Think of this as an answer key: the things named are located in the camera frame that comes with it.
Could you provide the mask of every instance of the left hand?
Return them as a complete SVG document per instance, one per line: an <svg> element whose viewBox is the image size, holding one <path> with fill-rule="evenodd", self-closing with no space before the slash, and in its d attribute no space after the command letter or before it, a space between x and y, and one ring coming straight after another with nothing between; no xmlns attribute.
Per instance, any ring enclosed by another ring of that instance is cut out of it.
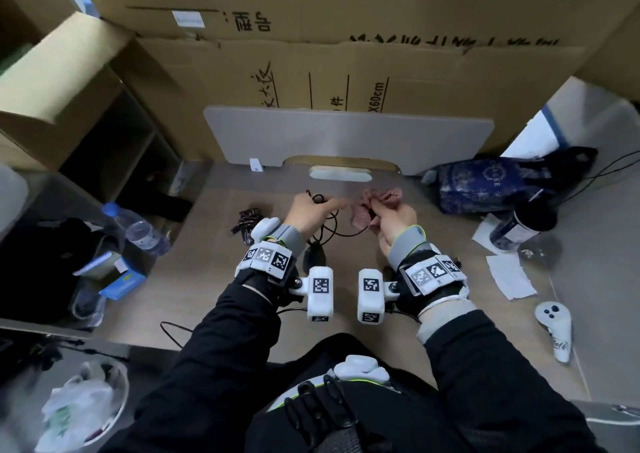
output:
<svg viewBox="0 0 640 453"><path fill-rule="evenodd" d="M330 199L323 204L316 204L309 194L298 194L293 199L284 224L293 226L305 240L313 236L326 222L330 213L347 207L348 199Z"/></svg>

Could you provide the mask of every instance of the water bottle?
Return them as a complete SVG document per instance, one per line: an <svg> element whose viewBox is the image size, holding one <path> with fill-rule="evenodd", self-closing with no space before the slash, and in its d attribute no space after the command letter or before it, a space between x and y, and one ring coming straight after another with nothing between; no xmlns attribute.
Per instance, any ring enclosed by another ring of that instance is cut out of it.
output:
<svg viewBox="0 0 640 453"><path fill-rule="evenodd" d="M154 256L163 256L169 252L169 239L135 212L123 209L115 202L104 204L102 212L113 218L124 231L125 239L143 251Z"/></svg>

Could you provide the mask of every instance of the cardboard flap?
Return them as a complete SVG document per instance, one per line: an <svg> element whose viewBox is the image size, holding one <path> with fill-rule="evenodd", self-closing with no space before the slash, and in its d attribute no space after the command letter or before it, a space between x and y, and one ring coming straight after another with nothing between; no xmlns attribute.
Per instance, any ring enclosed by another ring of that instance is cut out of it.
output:
<svg viewBox="0 0 640 453"><path fill-rule="evenodd" d="M0 77L0 112L50 124L132 39L75 13Z"/></svg>

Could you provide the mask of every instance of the white label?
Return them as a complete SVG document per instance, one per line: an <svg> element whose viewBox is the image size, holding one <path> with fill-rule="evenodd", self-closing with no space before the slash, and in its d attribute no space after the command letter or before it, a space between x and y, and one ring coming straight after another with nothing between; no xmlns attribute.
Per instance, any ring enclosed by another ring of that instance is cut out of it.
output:
<svg viewBox="0 0 640 453"><path fill-rule="evenodd" d="M516 227L511 229L507 234L504 235L511 242L525 242L527 239L531 239L538 231L532 231L531 229L526 229L519 224L516 224Z"/></svg>
<svg viewBox="0 0 640 453"><path fill-rule="evenodd" d="M154 229L147 237L143 237L142 239L138 240L132 240L131 244L135 244L140 249L151 249L152 247L155 247L158 242L160 242L160 239L162 239L162 235Z"/></svg>
<svg viewBox="0 0 640 453"><path fill-rule="evenodd" d="M175 21L180 27L192 27L204 29L204 21L200 12L190 12L187 10L172 10Z"/></svg>
<svg viewBox="0 0 640 453"><path fill-rule="evenodd" d="M124 260L122 258L116 259L116 262L113 263L113 265L116 267L116 269L120 273L123 273L125 271L129 271L129 268L127 267L126 264L124 264Z"/></svg>

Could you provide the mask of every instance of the right hand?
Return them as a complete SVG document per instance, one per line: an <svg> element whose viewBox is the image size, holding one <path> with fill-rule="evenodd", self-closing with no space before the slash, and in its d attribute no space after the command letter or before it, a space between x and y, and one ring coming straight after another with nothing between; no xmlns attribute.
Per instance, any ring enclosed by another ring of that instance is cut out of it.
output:
<svg viewBox="0 0 640 453"><path fill-rule="evenodd" d="M380 250L385 256L389 256L391 246L394 245L396 239L411 226L418 223L418 216L413 207L406 204L392 211L385 207L380 200L372 199L371 207L373 211L380 216L380 231L378 232L378 243Z"/></svg>

